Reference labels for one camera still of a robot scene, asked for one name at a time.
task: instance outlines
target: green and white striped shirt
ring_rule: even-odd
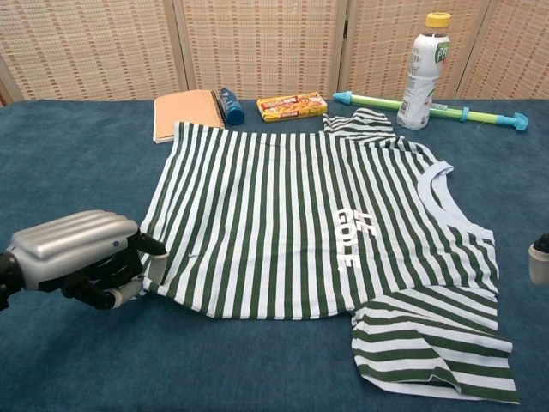
[[[170,257],[163,279],[145,262],[144,287],[214,318],[350,312],[376,385],[515,403],[494,239],[451,170],[368,109],[310,134],[180,124],[142,223]]]

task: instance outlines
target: spiral notebook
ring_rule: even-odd
[[[153,141],[171,142],[177,122],[226,127],[213,90],[187,90],[154,99]]]

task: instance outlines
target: yellow box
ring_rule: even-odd
[[[257,108],[265,122],[320,116],[328,104],[317,92],[259,99]]]

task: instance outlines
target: woven panel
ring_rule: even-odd
[[[435,97],[455,97],[486,0],[368,0],[357,4],[356,27],[350,24],[347,35],[344,58],[348,61],[342,67],[348,69],[341,73],[340,90],[401,99],[413,41],[425,29],[427,14],[443,11],[452,14],[450,49]]]
[[[498,0],[491,7],[462,97],[549,98],[549,2]]]
[[[0,53],[25,99],[178,90],[162,0],[2,0]]]
[[[179,1],[197,88],[226,86],[252,99],[335,91],[344,3]]]

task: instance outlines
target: blue bottle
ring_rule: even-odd
[[[226,122],[232,126],[237,126],[244,122],[244,110],[238,103],[237,96],[228,88],[221,89],[220,95],[221,109]]]

